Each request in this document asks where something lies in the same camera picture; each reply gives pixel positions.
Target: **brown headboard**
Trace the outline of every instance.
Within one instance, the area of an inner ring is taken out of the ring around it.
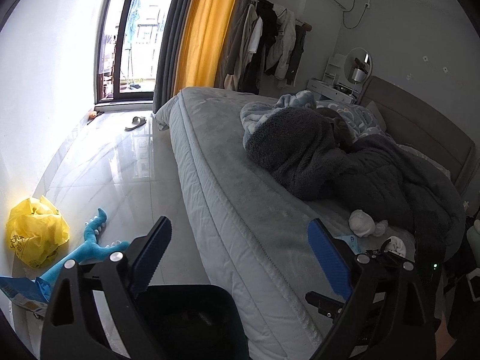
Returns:
[[[462,195],[479,166],[474,142],[418,97],[375,76],[363,85],[357,104],[366,107],[371,101],[385,119],[386,132],[397,143],[411,145],[447,168]]]

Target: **round mirror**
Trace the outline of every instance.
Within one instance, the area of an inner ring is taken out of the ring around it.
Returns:
[[[352,84],[361,84],[371,74],[371,57],[367,50],[356,47],[345,58],[345,77]]]

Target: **dark gray fleece blanket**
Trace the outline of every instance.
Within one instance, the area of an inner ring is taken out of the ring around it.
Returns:
[[[412,232],[437,230],[445,259],[459,248],[465,226],[462,200],[453,184],[427,161],[388,138],[360,138],[347,151],[335,142],[331,123],[309,108],[287,107],[244,140],[248,156],[302,200],[331,197],[375,221]]]

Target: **curtain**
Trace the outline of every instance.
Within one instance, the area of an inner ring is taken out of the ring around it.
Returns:
[[[174,93],[212,87],[236,0],[191,0],[177,63]]]
[[[225,76],[227,74],[227,59],[229,56],[230,48],[232,47],[233,40],[237,31],[243,31],[243,23],[245,22],[245,16],[243,15],[243,13],[246,11],[249,4],[251,4],[251,1],[248,0],[235,1],[235,6],[229,23],[229,29],[223,43],[222,53],[220,55],[218,69],[215,75],[214,86],[216,88],[223,88]]]
[[[166,17],[153,93],[153,112],[173,94],[180,44],[191,0],[172,0]]]

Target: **metal screw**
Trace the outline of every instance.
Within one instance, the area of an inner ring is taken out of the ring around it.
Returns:
[[[368,257],[366,254],[359,254],[357,256],[357,261],[360,264],[368,264],[370,262],[370,257]]]
[[[413,264],[410,261],[405,261],[403,263],[403,269],[406,269],[407,271],[413,270]]]
[[[115,251],[110,255],[110,261],[114,263],[120,261],[123,258],[123,253],[121,251]]]
[[[75,260],[74,259],[68,259],[67,261],[65,261],[63,266],[67,269],[73,268],[75,266]]]

